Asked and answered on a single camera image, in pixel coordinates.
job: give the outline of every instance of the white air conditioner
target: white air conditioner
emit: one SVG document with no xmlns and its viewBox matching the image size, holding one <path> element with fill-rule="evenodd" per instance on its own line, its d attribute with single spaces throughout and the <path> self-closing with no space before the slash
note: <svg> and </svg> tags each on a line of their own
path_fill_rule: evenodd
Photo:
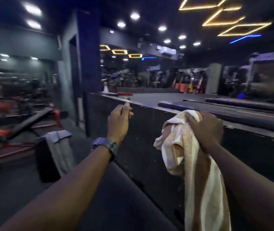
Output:
<svg viewBox="0 0 274 231">
<path fill-rule="evenodd" d="M 161 54 L 167 54 L 167 55 L 171 55 L 171 56 L 176 54 L 175 49 L 171 49 L 166 46 L 163 46 L 159 51 Z"/>
</svg>

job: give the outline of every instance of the incline bench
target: incline bench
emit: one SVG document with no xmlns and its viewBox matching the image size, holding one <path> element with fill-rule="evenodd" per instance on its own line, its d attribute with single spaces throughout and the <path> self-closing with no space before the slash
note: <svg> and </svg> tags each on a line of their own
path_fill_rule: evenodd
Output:
<svg viewBox="0 0 274 231">
<path fill-rule="evenodd" d="M 34 124 L 40 122 L 44 118 L 46 118 L 52 111 L 54 111 L 55 117 L 54 117 L 54 123 L 43 125 L 43 126 L 33 126 Z M 0 128 L 0 143 L 2 144 L 0 146 L 0 151 L 3 149 L 9 148 L 9 147 L 22 147 L 22 149 L 9 152 L 3 155 L 0 155 L 0 159 L 10 157 L 13 155 L 17 155 L 20 153 L 25 153 L 31 149 L 34 148 L 34 142 L 24 142 L 24 143 L 9 143 L 9 140 L 12 140 L 16 136 L 20 135 L 23 132 L 29 131 L 34 133 L 36 136 L 39 137 L 39 134 L 35 132 L 35 129 L 39 128 L 47 128 L 47 127 L 53 127 L 57 126 L 61 128 L 60 124 L 60 111 L 59 110 L 53 110 L 51 107 L 47 107 L 35 115 L 29 117 L 28 119 L 24 120 L 22 123 L 15 125 L 11 130 L 4 130 Z"/>
</svg>

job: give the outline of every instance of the brown and white towel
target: brown and white towel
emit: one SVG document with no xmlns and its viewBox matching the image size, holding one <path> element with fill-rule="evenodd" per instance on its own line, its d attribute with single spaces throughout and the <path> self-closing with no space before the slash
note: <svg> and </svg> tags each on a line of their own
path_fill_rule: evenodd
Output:
<svg viewBox="0 0 274 231">
<path fill-rule="evenodd" d="M 185 175 L 185 231 L 231 230 L 223 177 L 212 157 L 199 147 L 187 114 L 202 120 L 199 112 L 183 111 L 164 123 L 162 136 L 154 143 L 168 172 Z"/>
</svg>

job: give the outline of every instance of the reflected yellow light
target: reflected yellow light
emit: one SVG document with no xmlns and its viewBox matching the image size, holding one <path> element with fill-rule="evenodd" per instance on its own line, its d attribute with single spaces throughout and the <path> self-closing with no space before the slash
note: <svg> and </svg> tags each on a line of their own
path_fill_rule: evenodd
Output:
<svg viewBox="0 0 274 231">
<path fill-rule="evenodd" d="M 230 7 L 230 8 L 227 8 L 227 9 L 219 9 L 217 12 L 215 12 L 214 15 L 212 15 L 211 17 L 209 17 L 203 24 L 202 26 L 203 27 L 206 27 L 206 26 L 224 26 L 224 25 L 232 25 L 232 24 L 236 24 L 238 23 L 239 21 L 245 19 L 245 16 L 239 18 L 238 20 L 235 20 L 235 21 L 230 21 L 230 22 L 214 22 L 214 23 L 210 23 L 213 19 L 215 19 L 221 12 L 223 11 L 236 11 L 236 10 L 239 10 L 241 9 L 242 7 L 241 6 L 237 6 L 237 7 Z"/>
<path fill-rule="evenodd" d="M 199 6 L 192 6 L 192 7 L 185 7 L 185 4 L 188 0 L 183 0 L 178 10 L 195 10 L 195 9 L 210 9 L 221 6 L 226 0 L 222 0 L 217 5 L 207 4 L 207 5 L 199 5 Z"/>
<path fill-rule="evenodd" d="M 262 28 L 265 28 L 267 26 L 270 26 L 273 22 L 265 22 L 265 23 L 250 23 L 250 24 L 238 24 L 238 25 L 235 25 L 233 27 L 230 27 L 228 30 L 220 33 L 218 36 L 246 36 L 246 35 L 249 35 L 251 33 L 254 33 L 258 30 L 261 30 Z M 231 30 L 237 28 L 237 27 L 250 27 L 250 26 L 260 26 L 254 30 L 251 30 L 249 32 L 246 32 L 246 33 L 229 33 L 229 34 L 226 34 L 227 32 L 230 32 Z"/>
<path fill-rule="evenodd" d="M 128 54 L 129 58 L 142 58 L 142 54 Z"/>
<path fill-rule="evenodd" d="M 108 45 L 100 45 L 100 47 L 105 47 L 105 49 L 100 49 L 100 51 L 108 51 L 110 50 Z"/>
<path fill-rule="evenodd" d="M 127 55 L 127 50 L 126 50 L 126 49 L 114 49 L 114 50 L 112 50 L 112 53 L 113 53 L 113 54 L 123 54 L 123 55 Z"/>
</svg>

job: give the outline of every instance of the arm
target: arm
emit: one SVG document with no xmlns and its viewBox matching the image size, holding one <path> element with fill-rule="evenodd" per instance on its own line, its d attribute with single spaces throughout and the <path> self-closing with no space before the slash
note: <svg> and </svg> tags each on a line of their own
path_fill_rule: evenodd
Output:
<svg viewBox="0 0 274 231">
<path fill-rule="evenodd" d="M 222 121 L 209 113 L 202 114 L 204 120 L 199 123 L 188 118 L 201 147 L 215 160 L 225 184 L 256 228 L 274 230 L 274 183 L 221 147 Z"/>
<path fill-rule="evenodd" d="M 108 117 L 107 138 L 120 145 L 133 116 L 129 103 L 118 106 Z M 10 218 L 0 231 L 75 230 L 92 201 L 108 167 L 111 154 L 97 147 L 70 173 Z"/>
</svg>

